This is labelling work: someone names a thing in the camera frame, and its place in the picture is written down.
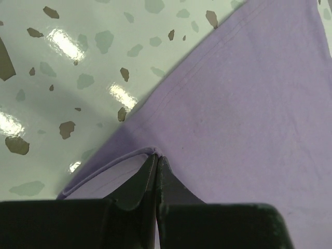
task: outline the folded fabric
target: folded fabric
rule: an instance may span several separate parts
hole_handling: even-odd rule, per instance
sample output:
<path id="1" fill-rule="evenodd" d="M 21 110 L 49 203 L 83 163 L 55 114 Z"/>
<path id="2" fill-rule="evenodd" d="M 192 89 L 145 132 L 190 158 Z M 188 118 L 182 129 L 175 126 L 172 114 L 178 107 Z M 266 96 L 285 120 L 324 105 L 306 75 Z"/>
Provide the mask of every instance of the folded fabric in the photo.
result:
<path id="1" fill-rule="evenodd" d="M 296 248 L 331 248 L 331 80 L 316 0 L 248 0 L 59 198 L 124 160 L 158 153 L 203 201 L 272 204 Z"/>

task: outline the brown speck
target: brown speck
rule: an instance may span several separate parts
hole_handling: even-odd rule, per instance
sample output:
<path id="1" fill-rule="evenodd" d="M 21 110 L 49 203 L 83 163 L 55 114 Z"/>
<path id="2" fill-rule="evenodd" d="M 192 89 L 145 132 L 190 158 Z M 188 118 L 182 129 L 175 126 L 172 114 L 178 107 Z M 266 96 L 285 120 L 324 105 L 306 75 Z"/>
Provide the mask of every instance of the brown speck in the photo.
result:
<path id="1" fill-rule="evenodd" d="M 121 107 L 121 109 L 118 111 L 119 122 L 123 122 L 126 119 L 126 114 L 126 109 L 124 107 Z"/>
<path id="2" fill-rule="evenodd" d="M 209 21 L 209 23 L 212 25 L 214 29 L 218 27 L 218 20 L 217 20 L 217 15 L 215 12 L 207 10 L 205 17 Z"/>
<path id="3" fill-rule="evenodd" d="M 59 19 L 60 16 L 58 14 L 58 12 L 54 9 L 51 9 L 47 6 L 45 6 L 45 8 L 43 9 L 43 11 L 45 12 L 46 15 L 48 15 L 50 18 L 55 18 L 55 19 Z"/>
<path id="4" fill-rule="evenodd" d="M 67 139 L 71 136 L 71 133 L 75 129 L 75 123 L 72 121 L 68 121 L 65 123 L 60 124 L 60 135 L 62 136 L 62 139 Z"/>
<path id="5" fill-rule="evenodd" d="M 35 68 L 31 68 L 29 71 L 30 76 L 34 76 L 36 74 Z"/>
<path id="6" fill-rule="evenodd" d="M 173 40 L 174 39 L 174 30 L 171 30 L 170 33 L 168 34 L 168 39 Z"/>
<path id="7" fill-rule="evenodd" d="M 0 79 L 3 81 L 8 80 L 10 77 L 16 74 L 14 66 L 10 60 L 8 51 L 5 44 L 0 37 Z"/>
<path id="8" fill-rule="evenodd" d="M 40 38 L 40 37 L 44 36 L 41 32 L 39 32 L 38 30 L 35 30 L 35 29 L 31 28 L 31 27 L 27 29 L 27 32 L 29 33 L 29 35 L 31 37 Z"/>
<path id="9" fill-rule="evenodd" d="M 10 152 L 26 155 L 29 152 L 30 144 L 27 143 L 20 136 L 8 136 L 5 139 L 5 144 Z"/>
<path id="10" fill-rule="evenodd" d="M 129 71 L 128 71 L 128 69 L 122 67 L 120 69 L 120 73 L 121 73 L 123 79 L 125 80 L 125 82 L 128 82 L 128 79 L 129 79 Z"/>

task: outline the speckled floor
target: speckled floor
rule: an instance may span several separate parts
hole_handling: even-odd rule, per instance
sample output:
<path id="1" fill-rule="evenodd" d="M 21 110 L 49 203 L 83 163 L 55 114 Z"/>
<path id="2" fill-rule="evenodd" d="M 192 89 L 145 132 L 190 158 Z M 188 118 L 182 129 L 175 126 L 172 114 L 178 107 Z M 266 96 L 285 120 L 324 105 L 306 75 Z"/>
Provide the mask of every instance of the speckled floor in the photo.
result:
<path id="1" fill-rule="evenodd" d="M 241 4 L 0 0 L 0 200 L 54 199 Z M 317 5 L 331 46 L 328 2 Z"/>

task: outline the glossy floor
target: glossy floor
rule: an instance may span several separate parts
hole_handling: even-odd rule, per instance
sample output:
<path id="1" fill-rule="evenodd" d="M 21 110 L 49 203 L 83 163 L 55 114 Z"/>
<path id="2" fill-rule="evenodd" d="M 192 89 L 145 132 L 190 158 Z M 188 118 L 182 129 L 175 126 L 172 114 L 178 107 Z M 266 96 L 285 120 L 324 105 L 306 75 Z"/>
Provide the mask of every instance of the glossy floor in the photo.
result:
<path id="1" fill-rule="evenodd" d="M 241 4 L 0 0 L 0 200 L 54 199 Z M 327 0 L 317 5 L 332 40 Z"/>

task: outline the fabric fold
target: fabric fold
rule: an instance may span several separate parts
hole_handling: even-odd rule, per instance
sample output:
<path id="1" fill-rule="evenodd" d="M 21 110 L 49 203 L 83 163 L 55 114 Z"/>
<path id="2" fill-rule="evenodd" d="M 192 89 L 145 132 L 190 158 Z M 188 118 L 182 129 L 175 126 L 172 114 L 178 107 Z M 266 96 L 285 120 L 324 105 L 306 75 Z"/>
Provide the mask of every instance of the fabric fold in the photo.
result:
<path id="1" fill-rule="evenodd" d="M 296 248 L 330 248 L 331 73 L 316 0 L 248 0 L 59 197 L 125 159 L 157 152 L 203 201 L 271 204 Z"/>

